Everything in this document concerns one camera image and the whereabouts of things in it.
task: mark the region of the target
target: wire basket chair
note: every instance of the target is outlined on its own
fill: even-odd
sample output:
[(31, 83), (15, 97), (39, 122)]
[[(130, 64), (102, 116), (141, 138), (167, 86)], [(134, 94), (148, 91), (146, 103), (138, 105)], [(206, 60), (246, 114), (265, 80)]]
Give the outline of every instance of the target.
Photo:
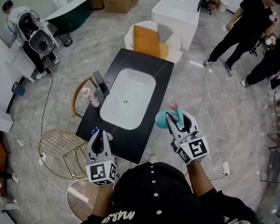
[(39, 154), (44, 165), (59, 177), (81, 179), (87, 176), (87, 143), (71, 131), (47, 131), (41, 137)]

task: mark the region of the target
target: marble floor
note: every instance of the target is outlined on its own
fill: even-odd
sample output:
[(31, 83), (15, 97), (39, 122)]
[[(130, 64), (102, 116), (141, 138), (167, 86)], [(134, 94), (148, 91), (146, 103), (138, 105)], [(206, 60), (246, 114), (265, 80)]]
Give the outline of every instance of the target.
[[(43, 131), (63, 128), (75, 132), (80, 118), (71, 117), (71, 99), (82, 80), (99, 70), (104, 74), (120, 48), (124, 47), (124, 35), (134, 23), (150, 20), (151, 9), (160, 0), (139, 0), (128, 14), (108, 14), (95, 11), (86, 22), (71, 33), (73, 44), (70, 47), (55, 49), (60, 63), (45, 63), (54, 77), (43, 121)], [(249, 74), (261, 60), (249, 53), (242, 56), (233, 68), (233, 76), (228, 77), (222, 62), (234, 50), (227, 51), (210, 69), (202, 66), (212, 49), (223, 39), (223, 26), (232, 15), (228, 12), (213, 15), (202, 9), (193, 42), (188, 51), (183, 51), (180, 62), (173, 70), (161, 106), (178, 102), (197, 120), (199, 128), (207, 137), (210, 155), (203, 159), (207, 174), (218, 159), (228, 161), (232, 186), (227, 195), (241, 198), (252, 209), (257, 210), (266, 184), (260, 182), (260, 174), (268, 160), (267, 147), (273, 144), (266, 134), (272, 129), (273, 118), (269, 109), (262, 109), (270, 103), (266, 83), (245, 89), (240, 81)], [(32, 146), (40, 140), (40, 128), (45, 99), (51, 83), (51, 76), (35, 82), (24, 82), (26, 93), (16, 97), (11, 114), (14, 126), (11, 133), (29, 141)], [(186, 172), (181, 159), (173, 152), (172, 137), (166, 130), (153, 128), (146, 150), (141, 159), (146, 162), (150, 154), (159, 161), (173, 165)], [(7, 181), (7, 192), (20, 206), (11, 215), (21, 224), (72, 224), (80, 223), (67, 207), (65, 192), (71, 181), (52, 175), (44, 166), (39, 166), (38, 149), (19, 146), (16, 138), (4, 136), (5, 148), (10, 154), (8, 163), (18, 175), (20, 184)], [(133, 167), (128, 161), (119, 158), (120, 173)], [(220, 165), (210, 178), (217, 178)], [(220, 189), (227, 189), (229, 182), (213, 181)]]

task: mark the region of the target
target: black t-shirt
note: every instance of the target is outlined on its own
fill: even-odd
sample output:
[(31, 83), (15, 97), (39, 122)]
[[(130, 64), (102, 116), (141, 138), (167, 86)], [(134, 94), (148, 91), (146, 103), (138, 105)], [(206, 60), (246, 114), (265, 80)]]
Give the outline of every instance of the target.
[(83, 224), (258, 223), (241, 200), (212, 189), (195, 198), (183, 174), (165, 163), (146, 163), (125, 172), (115, 185), (112, 213), (91, 215)]
[(272, 25), (269, 16), (273, 12), (270, 7), (265, 8), (262, 0), (243, 0), (240, 7), (244, 9), (244, 13), (233, 29), (242, 34), (243, 39), (255, 45), (265, 30)]

